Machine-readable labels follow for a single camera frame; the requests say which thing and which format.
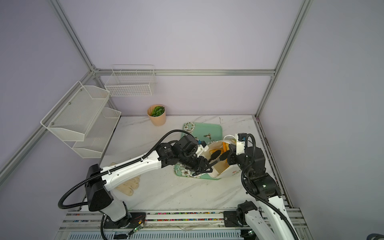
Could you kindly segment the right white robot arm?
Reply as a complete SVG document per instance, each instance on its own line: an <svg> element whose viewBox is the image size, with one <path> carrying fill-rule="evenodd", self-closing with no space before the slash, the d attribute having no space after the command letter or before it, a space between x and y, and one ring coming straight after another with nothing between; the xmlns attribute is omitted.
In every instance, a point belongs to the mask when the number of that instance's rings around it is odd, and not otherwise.
<svg viewBox="0 0 384 240"><path fill-rule="evenodd" d="M240 133L236 146L224 153L229 165L241 170L241 184L254 201L239 204L238 225L249 227L257 240L298 240L275 179L267 173L266 157L254 135Z"/></svg>

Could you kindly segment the black metal tongs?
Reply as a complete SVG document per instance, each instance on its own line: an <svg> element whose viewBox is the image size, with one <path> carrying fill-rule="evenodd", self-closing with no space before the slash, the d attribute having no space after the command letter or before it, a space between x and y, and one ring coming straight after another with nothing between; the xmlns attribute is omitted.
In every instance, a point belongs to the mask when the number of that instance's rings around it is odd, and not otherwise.
<svg viewBox="0 0 384 240"><path fill-rule="evenodd" d="M208 162L208 163L210 164L210 166L212 166L212 168L213 168L213 166L214 166L215 164L217 164L218 162L221 162L221 160L220 160L220 155L221 155L221 154L223 154L223 153L221 153L220 150L217 150L217 151L215 151L215 152L211 155L211 157L210 157L208 160L207 160L205 157L200 156L200 157L197 158L197 165L195 165L194 167L197 167L197 166L199 165L200 162Z"/></svg>

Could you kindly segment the white paper bag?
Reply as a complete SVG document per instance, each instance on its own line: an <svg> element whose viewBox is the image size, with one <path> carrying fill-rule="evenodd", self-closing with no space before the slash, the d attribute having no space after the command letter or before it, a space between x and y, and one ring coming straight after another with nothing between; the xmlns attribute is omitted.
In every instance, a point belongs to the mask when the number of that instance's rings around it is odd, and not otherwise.
<svg viewBox="0 0 384 240"><path fill-rule="evenodd" d="M217 150L220 150L221 153L224 153L223 142L230 144L229 145L230 151L236 152L237 137L233 135L227 135L224 137L223 140L209 144L208 150L203 153L203 157L205 157L208 160L211 157L211 155ZM213 166L212 175L213 175L213 178L215 179L223 179L223 178L229 178L229 177L238 175L240 172L241 172L241 169L237 165L230 166L228 164L228 160L224 160L224 161L218 162Z"/></svg>

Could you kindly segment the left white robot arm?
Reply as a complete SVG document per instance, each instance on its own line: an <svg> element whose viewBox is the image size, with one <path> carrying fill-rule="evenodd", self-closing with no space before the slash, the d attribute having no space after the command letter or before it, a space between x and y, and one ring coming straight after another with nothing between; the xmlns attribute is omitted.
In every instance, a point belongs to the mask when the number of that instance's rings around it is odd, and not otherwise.
<svg viewBox="0 0 384 240"><path fill-rule="evenodd" d="M104 240L107 238L104 233L106 220L110 220L118 229L135 223L127 205L113 196L112 190L116 187L144 173L174 166L177 163L198 174L212 172L209 161L203 156L208 150L207 144L198 141L187 131L181 132L184 136L179 140L166 143L164 140L176 133L176 130L169 131L147 153L136 159L111 167L101 168L98 164L92 165L89 167L87 178L70 188L59 199L59 209L88 206L89 211L102 213L100 232ZM85 187L87 201L66 205L65 200L80 187Z"/></svg>

